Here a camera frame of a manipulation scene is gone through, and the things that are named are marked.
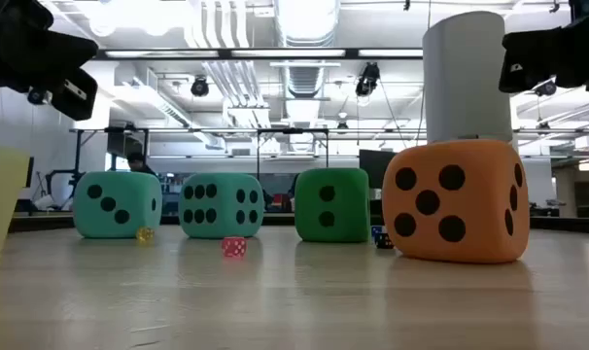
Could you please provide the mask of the small pink die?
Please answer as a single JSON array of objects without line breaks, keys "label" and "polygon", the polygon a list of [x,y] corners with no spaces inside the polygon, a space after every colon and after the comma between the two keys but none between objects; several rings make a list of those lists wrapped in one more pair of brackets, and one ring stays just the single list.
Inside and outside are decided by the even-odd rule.
[{"label": "small pink die", "polygon": [[222,252],[226,258],[242,258],[247,252],[247,240],[244,237],[225,237]]}]

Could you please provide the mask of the teal foam die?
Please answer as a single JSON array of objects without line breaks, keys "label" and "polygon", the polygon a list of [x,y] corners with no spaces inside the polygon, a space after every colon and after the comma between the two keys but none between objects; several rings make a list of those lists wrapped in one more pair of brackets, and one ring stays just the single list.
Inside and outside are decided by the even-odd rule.
[{"label": "teal foam die", "polygon": [[253,237],[264,214],[260,182],[246,173],[197,173],[182,186],[178,216],[189,238]]},{"label": "teal foam die", "polygon": [[74,192],[73,221],[85,238],[133,238],[160,225],[162,191],[156,176],[140,172],[85,174]]}]

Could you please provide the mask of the white lamp with wooden base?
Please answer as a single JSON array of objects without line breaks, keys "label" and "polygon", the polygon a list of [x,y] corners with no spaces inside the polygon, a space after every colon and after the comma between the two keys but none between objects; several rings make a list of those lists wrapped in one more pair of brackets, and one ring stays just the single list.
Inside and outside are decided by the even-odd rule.
[{"label": "white lamp with wooden base", "polygon": [[427,141],[512,140],[509,96],[499,90],[502,16],[470,12],[445,18],[423,37]]}]

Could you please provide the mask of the black computer monitor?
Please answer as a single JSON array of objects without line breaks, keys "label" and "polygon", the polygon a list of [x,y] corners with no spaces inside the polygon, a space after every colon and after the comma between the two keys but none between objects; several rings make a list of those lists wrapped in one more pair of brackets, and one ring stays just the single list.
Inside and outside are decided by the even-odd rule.
[{"label": "black computer monitor", "polygon": [[370,189],[381,189],[386,169],[396,153],[359,150],[359,168],[368,176]]}]

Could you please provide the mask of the person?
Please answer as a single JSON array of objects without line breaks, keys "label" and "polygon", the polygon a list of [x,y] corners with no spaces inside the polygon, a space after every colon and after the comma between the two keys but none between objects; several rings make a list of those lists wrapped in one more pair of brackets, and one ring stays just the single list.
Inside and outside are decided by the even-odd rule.
[{"label": "person", "polygon": [[141,153],[131,153],[126,157],[128,167],[131,172],[140,172],[156,176],[156,173],[146,163],[145,157]]}]

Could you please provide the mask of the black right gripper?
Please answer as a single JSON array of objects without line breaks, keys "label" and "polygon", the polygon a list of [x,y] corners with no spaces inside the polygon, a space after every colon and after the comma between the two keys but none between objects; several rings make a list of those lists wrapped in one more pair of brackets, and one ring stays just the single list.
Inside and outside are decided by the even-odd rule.
[{"label": "black right gripper", "polygon": [[502,46],[547,66],[556,86],[589,91],[589,16],[566,27],[508,33]]}]

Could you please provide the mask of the green foam die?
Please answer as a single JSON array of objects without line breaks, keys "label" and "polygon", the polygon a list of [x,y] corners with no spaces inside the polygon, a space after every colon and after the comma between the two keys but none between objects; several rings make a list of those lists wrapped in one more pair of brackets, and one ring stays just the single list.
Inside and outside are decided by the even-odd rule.
[{"label": "green foam die", "polygon": [[303,241],[368,240],[368,176],[359,168],[316,168],[300,173],[294,204],[294,226]]}]

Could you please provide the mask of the black background frame stand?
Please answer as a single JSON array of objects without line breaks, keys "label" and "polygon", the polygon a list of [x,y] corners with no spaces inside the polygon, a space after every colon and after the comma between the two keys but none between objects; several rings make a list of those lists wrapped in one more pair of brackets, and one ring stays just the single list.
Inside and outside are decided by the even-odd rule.
[{"label": "black background frame stand", "polygon": [[142,133],[143,155],[156,172],[245,172],[259,176],[265,161],[318,161],[329,166],[329,153],[269,152],[264,147],[277,134],[294,135],[296,128],[136,128],[106,127],[107,134]]}]

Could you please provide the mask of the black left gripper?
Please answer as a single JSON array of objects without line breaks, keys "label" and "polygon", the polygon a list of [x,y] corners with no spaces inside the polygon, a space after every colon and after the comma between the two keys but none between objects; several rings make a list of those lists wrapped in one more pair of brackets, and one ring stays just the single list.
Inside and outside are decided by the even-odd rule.
[{"label": "black left gripper", "polygon": [[52,13],[37,0],[0,0],[0,88],[97,91],[97,82],[82,66],[98,46],[53,31],[52,25]]}]

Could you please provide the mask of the orange foam die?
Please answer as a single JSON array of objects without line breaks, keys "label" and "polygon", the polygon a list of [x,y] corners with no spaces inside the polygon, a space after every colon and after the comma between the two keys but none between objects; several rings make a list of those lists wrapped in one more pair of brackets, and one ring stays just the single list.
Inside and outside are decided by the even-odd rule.
[{"label": "orange foam die", "polygon": [[382,212],[391,241],[409,258],[509,263],[529,240],[523,163],[503,141],[456,140],[399,152],[384,175]]}]

